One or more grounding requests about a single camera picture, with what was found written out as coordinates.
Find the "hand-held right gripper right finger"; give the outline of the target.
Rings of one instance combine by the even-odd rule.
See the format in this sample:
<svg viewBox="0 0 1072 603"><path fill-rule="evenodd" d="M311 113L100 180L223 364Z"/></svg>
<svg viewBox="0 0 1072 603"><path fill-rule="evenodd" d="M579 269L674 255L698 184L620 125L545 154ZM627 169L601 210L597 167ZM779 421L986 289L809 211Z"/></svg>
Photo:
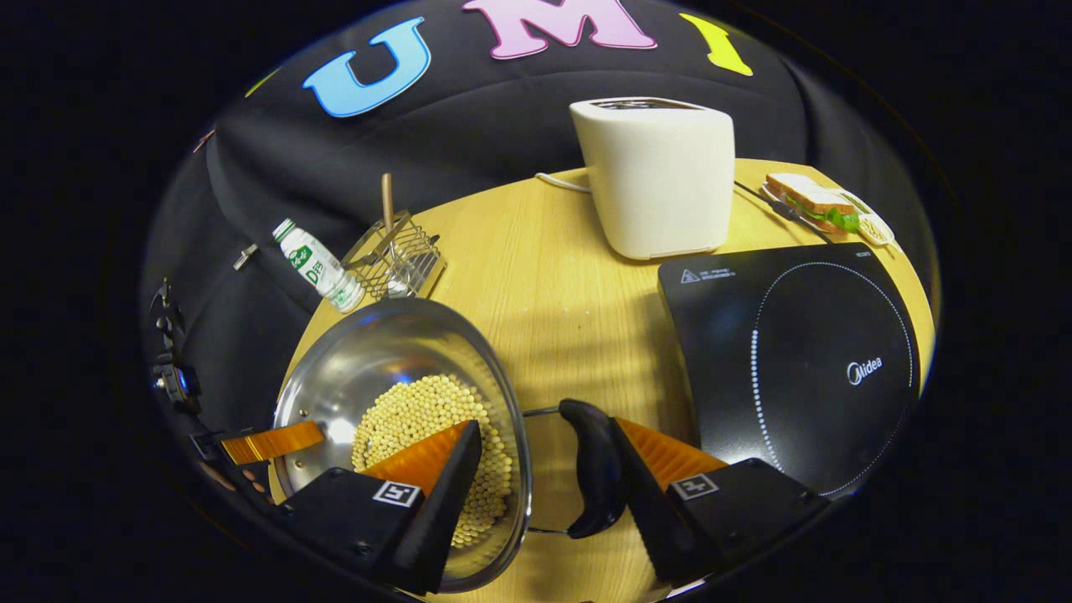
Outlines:
<svg viewBox="0 0 1072 603"><path fill-rule="evenodd" d="M665 583L753 564L830 508L827 497L759 458L727 464L635 421L610 424L632 523Z"/></svg>

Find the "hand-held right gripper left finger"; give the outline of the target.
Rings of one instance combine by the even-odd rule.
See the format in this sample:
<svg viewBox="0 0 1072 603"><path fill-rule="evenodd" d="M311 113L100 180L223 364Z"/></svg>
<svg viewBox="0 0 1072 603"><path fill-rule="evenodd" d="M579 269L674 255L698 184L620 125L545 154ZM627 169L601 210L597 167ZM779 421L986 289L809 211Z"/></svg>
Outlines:
<svg viewBox="0 0 1072 603"><path fill-rule="evenodd" d="M361 579L417 595L437 592L481 455L478 421L461 421L371 474L326 470L277 508L276 518Z"/></svg>

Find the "stainless steel pot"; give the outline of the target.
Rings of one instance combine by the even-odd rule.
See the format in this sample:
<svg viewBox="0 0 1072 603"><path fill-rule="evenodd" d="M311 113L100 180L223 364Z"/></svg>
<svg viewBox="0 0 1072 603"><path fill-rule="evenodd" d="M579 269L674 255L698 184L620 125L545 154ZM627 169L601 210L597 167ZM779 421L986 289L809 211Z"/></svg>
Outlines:
<svg viewBox="0 0 1072 603"><path fill-rule="evenodd" d="M379 394L398 382L455 374L476 387L513 453L513 491L483 541L448 554L437 592L474 590L495 580L531 531L533 477L525 423L513 386L482 334L455 310L429 299L376 302L324 333L281 389L273 427L315 421L325 440L271 459L282 503L326 470L355 471L353 433Z"/></svg>

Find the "black induction cooktop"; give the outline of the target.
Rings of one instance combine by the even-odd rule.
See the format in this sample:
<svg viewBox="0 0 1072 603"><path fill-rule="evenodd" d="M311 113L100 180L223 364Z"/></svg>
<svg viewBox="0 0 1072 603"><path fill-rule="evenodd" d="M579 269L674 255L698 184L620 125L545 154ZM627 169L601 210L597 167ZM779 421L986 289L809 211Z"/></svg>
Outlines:
<svg viewBox="0 0 1072 603"><path fill-rule="evenodd" d="M860 490L924 380L906 302L862 242L662 263L699 447L831 499Z"/></svg>

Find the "pile of yellow soybeans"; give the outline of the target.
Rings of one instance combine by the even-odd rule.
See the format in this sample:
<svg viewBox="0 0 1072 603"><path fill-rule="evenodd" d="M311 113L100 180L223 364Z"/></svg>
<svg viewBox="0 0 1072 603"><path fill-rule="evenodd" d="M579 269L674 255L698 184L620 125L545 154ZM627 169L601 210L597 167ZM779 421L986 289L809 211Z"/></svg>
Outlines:
<svg viewBox="0 0 1072 603"><path fill-rule="evenodd" d="M455 374L398 382L375 398L353 433L355 471L416 485L429 495L471 421L479 429L482 453L451 536L455 549L481 543L505 515L506 497L513 491L513 453L482 393Z"/></svg>

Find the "white bottle green label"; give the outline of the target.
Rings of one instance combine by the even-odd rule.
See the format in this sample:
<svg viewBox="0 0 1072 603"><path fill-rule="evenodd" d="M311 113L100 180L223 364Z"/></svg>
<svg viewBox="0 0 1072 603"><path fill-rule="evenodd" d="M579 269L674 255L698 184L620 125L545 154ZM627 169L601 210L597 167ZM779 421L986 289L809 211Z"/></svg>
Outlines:
<svg viewBox="0 0 1072 603"><path fill-rule="evenodd" d="M349 313L364 298L364 286L314 235L284 219L272 230L273 240L291 266L341 313Z"/></svg>

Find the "white toaster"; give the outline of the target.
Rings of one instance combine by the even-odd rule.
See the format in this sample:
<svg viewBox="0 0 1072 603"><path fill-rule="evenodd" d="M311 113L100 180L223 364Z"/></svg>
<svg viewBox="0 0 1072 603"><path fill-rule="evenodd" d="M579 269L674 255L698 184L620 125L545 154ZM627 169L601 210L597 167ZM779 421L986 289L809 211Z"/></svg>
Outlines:
<svg viewBox="0 0 1072 603"><path fill-rule="evenodd" d="M716 250L734 198L734 118L685 100L576 100L574 120L600 225L617 255Z"/></svg>

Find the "sandwich with lettuce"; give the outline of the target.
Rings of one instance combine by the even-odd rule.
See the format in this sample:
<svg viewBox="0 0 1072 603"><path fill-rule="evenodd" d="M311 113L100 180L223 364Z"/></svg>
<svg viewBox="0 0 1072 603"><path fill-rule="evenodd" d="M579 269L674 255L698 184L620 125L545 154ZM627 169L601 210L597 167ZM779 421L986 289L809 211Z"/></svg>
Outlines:
<svg viewBox="0 0 1072 603"><path fill-rule="evenodd" d="M831 188L800 174L766 174L763 188L823 232L855 234L860 227L857 207Z"/></svg>

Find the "white divided bean dish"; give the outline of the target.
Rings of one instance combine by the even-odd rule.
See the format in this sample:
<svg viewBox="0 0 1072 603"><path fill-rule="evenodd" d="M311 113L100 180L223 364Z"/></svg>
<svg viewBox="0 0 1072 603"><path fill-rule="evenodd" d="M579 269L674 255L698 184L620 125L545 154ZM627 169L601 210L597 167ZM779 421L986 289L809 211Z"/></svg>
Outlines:
<svg viewBox="0 0 1072 603"><path fill-rule="evenodd" d="M862 198L858 198L854 193L845 190L845 188L838 188L836 192L857 207L858 233L860 235L873 245L889 245L889 247L899 252L900 255L904 254L892 229L887 225L884 219L879 214L875 214Z"/></svg>

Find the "black backdrop cloth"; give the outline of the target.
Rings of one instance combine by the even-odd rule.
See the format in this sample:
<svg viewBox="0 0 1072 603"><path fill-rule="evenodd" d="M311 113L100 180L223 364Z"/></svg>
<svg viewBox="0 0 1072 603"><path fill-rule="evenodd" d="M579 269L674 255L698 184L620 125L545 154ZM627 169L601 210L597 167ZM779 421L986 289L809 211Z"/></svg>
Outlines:
<svg viewBox="0 0 1072 603"><path fill-rule="evenodd" d="M414 211L581 167L568 104L662 95L728 113L743 159L818 168L876 209L930 309L941 278L921 144L862 80L738 8L669 0L403 0L276 67L212 118L147 236L139 348L172 282L203 420L254 426L319 302L272 241L284 218L341 253L379 214L379 175ZM241 271L247 245L258 250Z"/></svg>

